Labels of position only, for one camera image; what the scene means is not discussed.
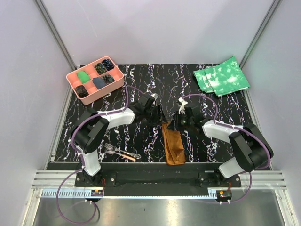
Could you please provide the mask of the orange cloth napkin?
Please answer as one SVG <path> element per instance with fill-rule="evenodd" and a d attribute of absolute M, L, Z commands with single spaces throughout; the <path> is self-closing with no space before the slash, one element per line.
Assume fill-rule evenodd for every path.
<path fill-rule="evenodd" d="M 179 131 L 167 128 L 170 123 L 171 121 L 162 124 L 166 162 L 168 165 L 182 165 L 186 162 L 182 138 Z"/>

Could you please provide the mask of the silver fork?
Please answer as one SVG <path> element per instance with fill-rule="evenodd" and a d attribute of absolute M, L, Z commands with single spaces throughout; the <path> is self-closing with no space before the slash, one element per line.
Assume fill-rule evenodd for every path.
<path fill-rule="evenodd" d="M 105 148 L 106 148 L 106 152 L 107 153 L 115 153 L 115 154 L 125 154 L 125 155 L 128 155 L 128 156 L 131 156 L 133 158 L 136 158 L 136 159 L 140 159 L 141 158 L 141 155 L 140 154 L 136 154 L 136 153 L 130 153 L 130 152 L 127 152 L 127 151 L 123 151 L 121 149 L 118 149 L 117 147 L 111 145 L 111 144 L 108 144 L 108 143 L 105 143 L 103 145 Z"/>

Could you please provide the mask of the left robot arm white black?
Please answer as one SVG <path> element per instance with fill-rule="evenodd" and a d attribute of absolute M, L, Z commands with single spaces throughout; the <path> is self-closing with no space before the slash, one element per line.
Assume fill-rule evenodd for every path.
<path fill-rule="evenodd" d="M 71 141 L 72 146 L 79 150 L 82 173 L 89 185 L 97 186 L 102 180 L 97 149 L 106 131 L 143 120 L 146 120 L 151 126 L 167 123 L 162 104 L 157 103 L 155 94 L 142 94 L 138 100 L 118 110 L 100 112 L 88 108 L 80 116 L 73 127 Z"/>

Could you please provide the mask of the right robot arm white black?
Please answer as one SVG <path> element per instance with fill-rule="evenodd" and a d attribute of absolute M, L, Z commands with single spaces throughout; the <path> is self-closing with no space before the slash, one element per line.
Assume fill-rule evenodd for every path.
<path fill-rule="evenodd" d="M 242 173 L 264 169 L 270 165 L 273 151 L 266 139 L 254 124 L 236 126 L 205 118 L 198 113 L 199 107 L 186 106 L 174 112 L 169 130 L 195 129 L 206 137 L 216 138 L 231 144 L 234 157 L 221 164 L 214 174 L 214 182 L 225 186 L 230 177 Z"/>

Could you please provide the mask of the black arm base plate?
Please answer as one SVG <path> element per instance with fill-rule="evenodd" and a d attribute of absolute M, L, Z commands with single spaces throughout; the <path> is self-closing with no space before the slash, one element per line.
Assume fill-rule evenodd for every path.
<path fill-rule="evenodd" d="M 185 163 L 169 166 L 166 163 L 102 163 L 96 181 L 82 172 L 76 174 L 76 187 L 118 187 L 125 184 L 189 184 L 199 187 L 241 187 L 238 174 L 223 178 L 218 173 L 220 163 Z"/>

